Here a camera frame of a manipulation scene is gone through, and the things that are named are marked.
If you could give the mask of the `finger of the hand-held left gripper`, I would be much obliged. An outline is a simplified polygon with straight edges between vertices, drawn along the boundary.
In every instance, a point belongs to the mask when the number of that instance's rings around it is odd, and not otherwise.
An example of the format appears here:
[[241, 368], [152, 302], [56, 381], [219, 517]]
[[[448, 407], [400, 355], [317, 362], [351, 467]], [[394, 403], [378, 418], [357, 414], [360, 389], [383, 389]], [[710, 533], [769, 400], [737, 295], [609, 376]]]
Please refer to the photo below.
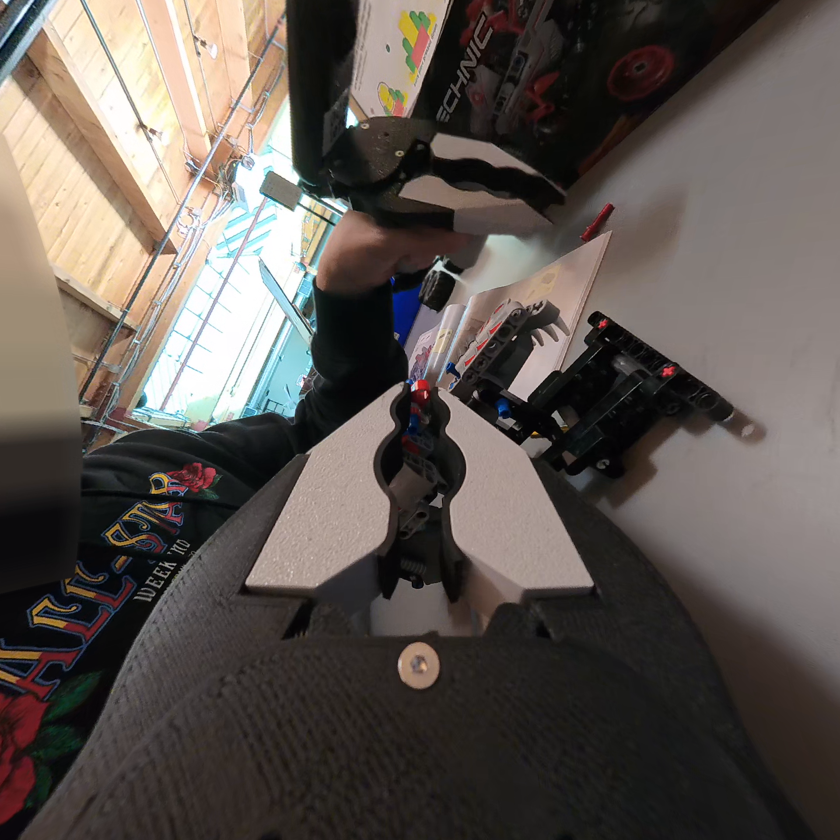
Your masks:
[[564, 205], [563, 188], [529, 164], [487, 141], [436, 133], [428, 173], [462, 191], [487, 193], [527, 205]]
[[552, 221], [520, 198], [502, 198], [483, 190], [461, 190], [434, 175], [422, 175], [404, 185], [399, 196], [449, 211], [445, 224], [467, 235], [533, 235]]

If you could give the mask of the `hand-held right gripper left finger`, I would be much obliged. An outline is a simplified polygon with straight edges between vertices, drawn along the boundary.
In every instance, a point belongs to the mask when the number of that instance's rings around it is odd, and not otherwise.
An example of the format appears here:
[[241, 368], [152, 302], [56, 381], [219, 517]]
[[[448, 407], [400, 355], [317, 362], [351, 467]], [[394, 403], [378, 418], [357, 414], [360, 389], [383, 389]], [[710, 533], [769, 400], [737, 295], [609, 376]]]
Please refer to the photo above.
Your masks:
[[255, 565], [247, 593], [368, 611], [396, 539], [390, 483], [403, 467], [408, 387], [394, 385], [308, 452]]

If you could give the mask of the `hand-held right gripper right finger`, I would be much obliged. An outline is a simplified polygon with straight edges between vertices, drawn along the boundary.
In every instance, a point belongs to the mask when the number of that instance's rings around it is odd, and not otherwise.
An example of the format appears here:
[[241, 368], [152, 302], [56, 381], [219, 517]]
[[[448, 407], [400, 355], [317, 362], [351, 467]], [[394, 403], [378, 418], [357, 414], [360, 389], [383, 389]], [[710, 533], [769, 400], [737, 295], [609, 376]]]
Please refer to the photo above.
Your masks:
[[504, 604], [585, 596], [595, 584], [530, 457], [437, 391], [442, 504], [442, 635], [480, 635]]

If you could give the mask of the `black grey toy brick vehicle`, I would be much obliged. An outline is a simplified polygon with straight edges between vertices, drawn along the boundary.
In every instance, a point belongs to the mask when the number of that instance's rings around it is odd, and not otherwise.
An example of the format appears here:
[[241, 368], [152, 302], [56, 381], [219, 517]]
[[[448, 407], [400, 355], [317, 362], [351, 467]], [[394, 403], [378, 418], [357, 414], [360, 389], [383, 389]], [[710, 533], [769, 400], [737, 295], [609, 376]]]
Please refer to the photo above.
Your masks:
[[754, 425], [722, 395], [668, 356], [596, 311], [584, 352], [566, 371], [552, 371], [522, 400], [511, 385], [534, 345], [564, 326], [542, 299], [528, 307], [508, 300], [479, 331], [457, 364], [448, 389], [416, 380], [408, 387], [402, 430], [403, 470], [391, 490], [398, 502], [393, 546], [380, 559], [379, 582], [390, 598], [400, 580], [416, 588], [441, 583], [442, 504], [447, 484], [437, 466], [437, 391], [448, 392], [521, 449], [536, 436], [548, 445], [538, 466], [557, 475], [591, 470], [619, 479], [624, 456], [657, 422], [695, 413], [733, 426], [744, 437]]

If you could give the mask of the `person's left forearm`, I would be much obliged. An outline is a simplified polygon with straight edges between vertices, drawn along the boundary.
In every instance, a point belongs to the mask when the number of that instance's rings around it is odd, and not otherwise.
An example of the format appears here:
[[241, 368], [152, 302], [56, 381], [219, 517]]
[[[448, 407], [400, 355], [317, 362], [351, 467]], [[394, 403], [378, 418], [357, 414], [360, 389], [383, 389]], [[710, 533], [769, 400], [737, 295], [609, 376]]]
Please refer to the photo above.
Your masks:
[[289, 426], [290, 452], [301, 455], [407, 377], [394, 335], [390, 279], [361, 294], [316, 289], [311, 359], [316, 377]]

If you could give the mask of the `grey desk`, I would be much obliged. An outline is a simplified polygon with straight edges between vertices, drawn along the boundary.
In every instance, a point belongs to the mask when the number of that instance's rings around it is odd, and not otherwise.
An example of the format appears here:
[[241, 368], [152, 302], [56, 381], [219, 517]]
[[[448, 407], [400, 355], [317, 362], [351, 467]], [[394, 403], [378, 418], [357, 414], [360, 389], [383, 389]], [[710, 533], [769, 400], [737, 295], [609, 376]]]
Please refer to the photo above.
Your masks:
[[667, 581], [749, 738], [838, 838], [838, 2], [778, 2], [571, 189], [553, 234], [487, 240], [455, 294], [530, 276], [607, 203], [598, 310], [753, 436], [665, 421], [571, 483]]

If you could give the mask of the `black toy tire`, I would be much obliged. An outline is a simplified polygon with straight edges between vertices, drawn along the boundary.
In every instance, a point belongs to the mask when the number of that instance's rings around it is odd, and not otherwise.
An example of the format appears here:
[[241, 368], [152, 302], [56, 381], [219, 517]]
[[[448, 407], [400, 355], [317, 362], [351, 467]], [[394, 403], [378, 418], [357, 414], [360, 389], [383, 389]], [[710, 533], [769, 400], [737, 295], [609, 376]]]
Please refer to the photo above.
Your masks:
[[441, 312], [451, 298], [459, 269], [449, 259], [437, 261], [427, 271], [419, 290], [419, 300], [426, 308]]

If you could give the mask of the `printed instruction board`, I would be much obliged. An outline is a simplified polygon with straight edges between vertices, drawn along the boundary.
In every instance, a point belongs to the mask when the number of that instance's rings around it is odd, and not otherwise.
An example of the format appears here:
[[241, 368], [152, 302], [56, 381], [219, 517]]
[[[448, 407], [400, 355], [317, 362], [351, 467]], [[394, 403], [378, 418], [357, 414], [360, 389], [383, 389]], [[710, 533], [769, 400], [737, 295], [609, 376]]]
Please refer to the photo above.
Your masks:
[[410, 117], [451, 1], [360, 1], [351, 97], [366, 118]]

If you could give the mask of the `black toy set box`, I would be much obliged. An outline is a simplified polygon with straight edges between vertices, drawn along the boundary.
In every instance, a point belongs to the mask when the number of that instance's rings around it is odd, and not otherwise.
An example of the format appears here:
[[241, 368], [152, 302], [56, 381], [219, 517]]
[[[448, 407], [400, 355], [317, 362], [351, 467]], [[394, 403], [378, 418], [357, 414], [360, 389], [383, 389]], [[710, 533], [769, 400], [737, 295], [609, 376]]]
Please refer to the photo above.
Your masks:
[[452, 2], [412, 116], [567, 190], [774, 4]]

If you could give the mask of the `white instruction booklet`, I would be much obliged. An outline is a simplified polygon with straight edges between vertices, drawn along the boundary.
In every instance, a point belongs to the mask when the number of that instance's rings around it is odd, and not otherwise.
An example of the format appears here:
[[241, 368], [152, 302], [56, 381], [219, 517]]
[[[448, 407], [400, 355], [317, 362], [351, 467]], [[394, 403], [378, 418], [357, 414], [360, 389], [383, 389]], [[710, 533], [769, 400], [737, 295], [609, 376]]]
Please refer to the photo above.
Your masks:
[[557, 327], [557, 339], [544, 335], [543, 344], [534, 345], [514, 378], [512, 394], [527, 399], [564, 361], [611, 235], [611, 232], [599, 235], [528, 278], [505, 287], [478, 291], [464, 300], [452, 300], [429, 329], [407, 341], [409, 380], [424, 378], [429, 384], [449, 385], [454, 377], [445, 372], [446, 365], [459, 361], [502, 303], [513, 300], [527, 307], [546, 299], [559, 310], [567, 330]]

